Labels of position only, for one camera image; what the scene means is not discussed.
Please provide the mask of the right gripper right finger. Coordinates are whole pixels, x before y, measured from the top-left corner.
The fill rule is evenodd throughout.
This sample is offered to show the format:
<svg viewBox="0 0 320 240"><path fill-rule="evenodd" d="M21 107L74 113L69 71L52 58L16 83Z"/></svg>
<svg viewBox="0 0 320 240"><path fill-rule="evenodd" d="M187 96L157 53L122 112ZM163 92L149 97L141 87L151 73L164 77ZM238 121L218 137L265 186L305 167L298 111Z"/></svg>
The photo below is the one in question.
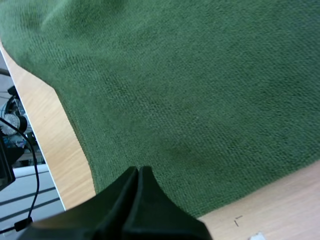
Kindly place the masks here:
<svg viewBox="0 0 320 240"><path fill-rule="evenodd" d="M192 217L163 192L152 168L138 173L137 190L122 227L124 240L211 240L205 224Z"/></svg>

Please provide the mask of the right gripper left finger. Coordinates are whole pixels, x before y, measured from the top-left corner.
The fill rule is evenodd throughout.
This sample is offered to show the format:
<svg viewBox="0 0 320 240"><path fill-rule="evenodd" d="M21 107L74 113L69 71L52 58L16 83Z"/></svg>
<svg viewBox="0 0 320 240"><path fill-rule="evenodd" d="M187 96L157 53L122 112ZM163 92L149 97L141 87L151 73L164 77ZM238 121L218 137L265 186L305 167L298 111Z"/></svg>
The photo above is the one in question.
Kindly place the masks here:
<svg viewBox="0 0 320 240"><path fill-rule="evenodd" d="M120 233L137 188L138 170L131 166L105 190L65 212L39 220L20 240L106 240Z"/></svg>

